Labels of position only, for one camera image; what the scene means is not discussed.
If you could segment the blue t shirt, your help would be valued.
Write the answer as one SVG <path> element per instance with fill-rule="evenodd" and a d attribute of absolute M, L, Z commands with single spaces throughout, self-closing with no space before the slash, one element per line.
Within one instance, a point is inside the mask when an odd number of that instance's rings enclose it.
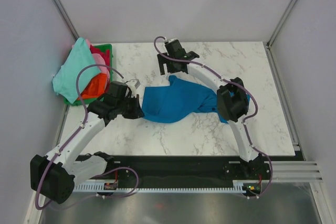
<path fill-rule="evenodd" d="M 169 85 L 145 87 L 142 111 L 146 120 L 175 123 L 191 113 L 218 113 L 215 92 L 203 85 L 169 76 Z"/>

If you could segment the green plastic bin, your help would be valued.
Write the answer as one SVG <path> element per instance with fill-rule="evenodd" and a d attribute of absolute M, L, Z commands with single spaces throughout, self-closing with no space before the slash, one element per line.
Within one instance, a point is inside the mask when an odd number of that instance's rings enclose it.
<path fill-rule="evenodd" d="M 112 67 L 112 59 L 113 59 L 113 52 L 111 52 L 111 61 L 110 61 L 110 66 Z M 106 90 L 108 89 L 108 86 L 110 84 L 110 82 L 112 81 L 113 79 L 113 71 L 112 69 L 109 70 L 109 73 L 110 73 L 110 80 L 108 81 L 108 84 L 107 84 L 107 87 L 106 87 Z M 93 102 L 96 98 L 93 98 L 93 99 L 85 99 L 84 102 L 85 104 L 89 104 L 91 102 Z M 80 106 L 81 105 L 81 102 L 80 100 L 76 100 L 74 103 L 70 103 L 66 98 L 63 98 L 63 101 L 64 101 L 64 104 L 66 105 L 70 105 L 70 106 Z"/>

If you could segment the teal t shirt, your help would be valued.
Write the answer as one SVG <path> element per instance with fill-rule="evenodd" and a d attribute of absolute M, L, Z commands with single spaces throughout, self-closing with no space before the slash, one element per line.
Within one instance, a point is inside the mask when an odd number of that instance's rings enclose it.
<path fill-rule="evenodd" d="M 74 103 L 79 97 L 78 91 L 82 92 L 101 73 L 95 64 L 86 40 L 78 38 L 67 60 L 52 80 L 54 92 Z"/>

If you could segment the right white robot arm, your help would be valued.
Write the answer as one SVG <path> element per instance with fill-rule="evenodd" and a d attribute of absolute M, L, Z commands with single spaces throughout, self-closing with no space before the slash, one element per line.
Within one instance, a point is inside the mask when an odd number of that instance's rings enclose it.
<path fill-rule="evenodd" d="M 217 110 L 225 119 L 235 137 L 240 159 L 241 174 L 248 179 L 259 173 L 259 166 L 254 161 L 261 151 L 257 150 L 248 133 L 246 120 L 258 112 L 258 105 L 252 94 L 246 90 L 241 78 L 227 79 L 209 67 L 200 56 L 186 52 L 178 39 L 167 40 L 163 36 L 154 39 L 160 74 L 184 72 L 203 82 L 216 92 Z"/>

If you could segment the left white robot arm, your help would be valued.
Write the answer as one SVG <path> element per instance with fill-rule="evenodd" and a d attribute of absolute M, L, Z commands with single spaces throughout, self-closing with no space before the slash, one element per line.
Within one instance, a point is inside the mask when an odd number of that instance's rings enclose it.
<path fill-rule="evenodd" d="M 74 188 L 95 176 L 111 178 L 115 165 L 112 156 L 97 152 L 81 163 L 76 159 L 89 142 L 118 115 L 125 119 L 144 117 L 137 89 L 139 80 L 114 81 L 109 89 L 84 107 L 85 117 L 70 135 L 45 156 L 35 155 L 30 161 L 30 186 L 58 204 L 64 203 Z"/>

